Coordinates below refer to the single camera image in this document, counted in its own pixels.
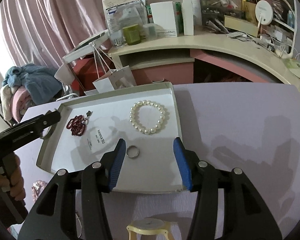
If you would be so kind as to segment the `person's left hand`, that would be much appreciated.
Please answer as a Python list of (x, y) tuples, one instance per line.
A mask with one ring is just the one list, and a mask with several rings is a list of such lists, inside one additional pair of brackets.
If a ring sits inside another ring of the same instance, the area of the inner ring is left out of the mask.
[(14, 157), (17, 168), (10, 176), (10, 179), (7, 179), (4, 176), (0, 175), (0, 187), (9, 186), (11, 197), (13, 197), (16, 201), (21, 201), (26, 197), (24, 189), (24, 179), (21, 174), (20, 159), (16, 154), (14, 155)]

